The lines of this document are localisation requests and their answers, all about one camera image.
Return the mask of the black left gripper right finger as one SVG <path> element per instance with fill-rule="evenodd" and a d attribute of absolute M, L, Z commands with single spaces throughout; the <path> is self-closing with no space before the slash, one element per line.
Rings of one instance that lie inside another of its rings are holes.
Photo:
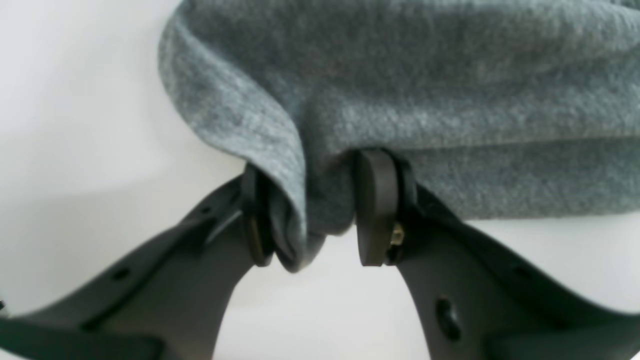
<path fill-rule="evenodd" d="M 382 149 L 354 158 L 364 267 L 395 267 L 432 360 L 631 360 L 639 316 L 606 309 L 464 223 Z"/>

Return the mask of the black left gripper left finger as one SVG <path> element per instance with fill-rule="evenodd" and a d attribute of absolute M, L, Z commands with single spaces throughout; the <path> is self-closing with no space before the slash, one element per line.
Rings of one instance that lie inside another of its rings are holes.
<path fill-rule="evenodd" d="M 235 287 L 274 254 L 268 179 L 247 165 L 183 220 L 61 300 L 1 319 L 28 360 L 210 360 Z"/>

